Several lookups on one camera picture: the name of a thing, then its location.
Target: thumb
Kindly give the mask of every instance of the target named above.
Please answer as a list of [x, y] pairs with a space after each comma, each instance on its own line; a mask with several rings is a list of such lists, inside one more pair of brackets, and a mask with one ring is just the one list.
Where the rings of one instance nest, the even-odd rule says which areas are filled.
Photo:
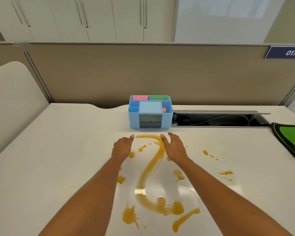
[[161, 134], [161, 139], [162, 139], [162, 141], [164, 143], [165, 148], [169, 147], [169, 142], [168, 142], [168, 140], [167, 140], [167, 138], [165, 137], [164, 134]]
[[128, 143], [132, 144], [134, 140], [134, 135], [132, 134], [130, 137], [129, 137], [129, 140], [127, 141]]

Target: white desk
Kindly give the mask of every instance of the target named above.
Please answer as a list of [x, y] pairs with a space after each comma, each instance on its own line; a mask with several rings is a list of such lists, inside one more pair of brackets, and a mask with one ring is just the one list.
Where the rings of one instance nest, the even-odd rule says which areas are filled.
[[[0, 154], [0, 235], [37, 235], [110, 157], [113, 143], [119, 137], [144, 134], [129, 128], [127, 107], [100, 109], [88, 104], [53, 103]], [[295, 114], [281, 106], [179, 105], [173, 108], [257, 110], [270, 112], [265, 115], [269, 122], [295, 124]], [[193, 158], [205, 149], [219, 157], [221, 165], [230, 166], [244, 197], [295, 235], [295, 158], [270, 129], [172, 128], [171, 131], [189, 145], [187, 152]], [[156, 149], [153, 147], [157, 146], [152, 144], [150, 152]], [[148, 149], [149, 146], [143, 153], [150, 153]], [[170, 224], [176, 218], [156, 214], [152, 217], [149, 212], [145, 215], [139, 206], [136, 213], [140, 230], [134, 224], [122, 222], [120, 214], [126, 202], [135, 203], [133, 191], [125, 189], [133, 187], [136, 179], [131, 178], [132, 174], [138, 174], [152, 157], [139, 156], [136, 153], [123, 164], [125, 169], [128, 167], [124, 173], [128, 175], [125, 183], [117, 186], [107, 235], [192, 235], [195, 232], [221, 235], [200, 201], [201, 213], [192, 216], [177, 234]], [[173, 162], [163, 160], [163, 163], [175, 167]]]

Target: hand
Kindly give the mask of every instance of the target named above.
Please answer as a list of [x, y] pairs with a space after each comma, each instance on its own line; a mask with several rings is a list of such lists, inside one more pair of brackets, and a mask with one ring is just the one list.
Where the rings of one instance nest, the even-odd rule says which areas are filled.
[[165, 135], [161, 134], [161, 139], [164, 143], [168, 157], [176, 164], [185, 159], [188, 159], [186, 149], [179, 136], [172, 134], [171, 132], [168, 134], [170, 136], [170, 144]]
[[120, 138], [115, 142], [111, 157], [120, 160], [122, 163], [130, 154], [133, 139], [134, 135], [132, 134], [129, 138]]

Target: forearm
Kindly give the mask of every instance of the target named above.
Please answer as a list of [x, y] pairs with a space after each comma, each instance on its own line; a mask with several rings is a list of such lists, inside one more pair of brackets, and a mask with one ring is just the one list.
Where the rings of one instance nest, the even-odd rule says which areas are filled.
[[291, 235], [265, 212], [189, 158], [177, 164], [185, 172], [224, 236]]
[[104, 236], [122, 162], [110, 158], [58, 211], [39, 236]]

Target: blue sign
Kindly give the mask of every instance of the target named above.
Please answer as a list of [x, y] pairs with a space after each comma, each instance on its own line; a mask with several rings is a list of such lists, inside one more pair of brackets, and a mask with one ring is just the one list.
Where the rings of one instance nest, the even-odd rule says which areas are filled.
[[295, 47], [271, 46], [265, 59], [295, 59]]

